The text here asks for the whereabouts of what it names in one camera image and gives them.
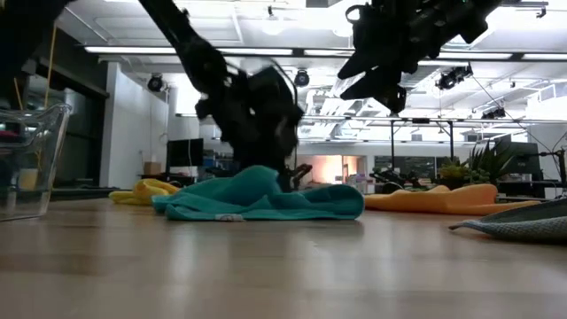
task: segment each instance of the green plant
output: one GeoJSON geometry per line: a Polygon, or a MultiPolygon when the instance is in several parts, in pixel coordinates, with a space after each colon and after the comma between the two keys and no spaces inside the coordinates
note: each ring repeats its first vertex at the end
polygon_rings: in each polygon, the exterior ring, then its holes
{"type": "Polygon", "coordinates": [[[465,182],[468,184],[479,184],[479,183],[489,183],[490,175],[484,169],[470,170],[466,176],[464,176],[465,182]]]}
{"type": "Polygon", "coordinates": [[[498,178],[506,174],[504,169],[513,157],[513,151],[509,147],[502,147],[501,141],[492,148],[490,143],[486,143],[484,148],[477,149],[475,145],[466,164],[471,172],[482,172],[483,175],[488,175],[488,181],[496,183],[498,178]]]}
{"type": "Polygon", "coordinates": [[[468,173],[469,169],[458,159],[443,164],[439,170],[442,179],[462,180],[468,173]]]}

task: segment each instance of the computer screen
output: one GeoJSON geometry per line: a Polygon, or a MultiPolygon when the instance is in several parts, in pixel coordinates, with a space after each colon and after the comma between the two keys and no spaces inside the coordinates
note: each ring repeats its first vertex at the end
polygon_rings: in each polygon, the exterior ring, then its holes
{"type": "Polygon", "coordinates": [[[536,143],[502,142],[498,144],[497,152],[509,150],[514,154],[508,165],[504,168],[507,174],[539,174],[540,156],[537,154],[536,143]]]}

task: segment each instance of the gray cloth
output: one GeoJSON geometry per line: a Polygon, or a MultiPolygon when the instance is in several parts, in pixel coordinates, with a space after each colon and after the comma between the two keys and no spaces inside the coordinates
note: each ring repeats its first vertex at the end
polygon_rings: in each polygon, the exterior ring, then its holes
{"type": "Polygon", "coordinates": [[[567,242],[567,199],[491,214],[449,227],[482,231],[498,239],[525,242],[567,242]]]}

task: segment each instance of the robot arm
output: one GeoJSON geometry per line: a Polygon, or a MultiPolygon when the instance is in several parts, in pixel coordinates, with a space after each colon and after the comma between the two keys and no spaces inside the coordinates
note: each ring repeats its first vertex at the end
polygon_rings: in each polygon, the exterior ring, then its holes
{"type": "MultiPolygon", "coordinates": [[[[404,110],[406,89],[402,73],[414,73],[417,63],[436,58],[441,46],[460,35],[472,43],[487,30],[486,16],[503,0],[372,0],[355,5],[355,53],[338,73],[340,79],[365,73],[341,97],[373,97],[393,114],[404,110]]],[[[518,3],[508,0],[507,3],[518,3]]]]}
{"type": "Polygon", "coordinates": [[[74,0],[3,0],[0,7],[0,88],[12,79],[34,53],[45,30],[74,0]]]}
{"type": "Polygon", "coordinates": [[[211,115],[221,140],[234,150],[241,168],[263,165],[283,172],[285,158],[298,144],[303,111],[284,72],[268,67],[254,75],[227,64],[221,53],[195,32],[190,12],[172,0],[139,0],[172,44],[185,73],[203,94],[196,105],[200,120],[211,115]]]}

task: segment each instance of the potted plant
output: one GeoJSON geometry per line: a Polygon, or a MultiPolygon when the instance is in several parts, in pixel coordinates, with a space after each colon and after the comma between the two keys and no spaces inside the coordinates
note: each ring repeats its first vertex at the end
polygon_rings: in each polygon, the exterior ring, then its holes
{"type": "Polygon", "coordinates": [[[479,149],[475,145],[467,164],[471,172],[485,175],[489,183],[496,184],[497,180],[506,174],[504,169],[513,157],[513,151],[509,147],[502,147],[501,141],[492,148],[490,143],[486,143],[484,148],[479,149]]]}
{"type": "Polygon", "coordinates": [[[466,183],[468,174],[469,168],[466,167],[466,163],[461,163],[458,159],[450,160],[439,170],[439,184],[445,185],[451,191],[458,189],[466,183]]]}

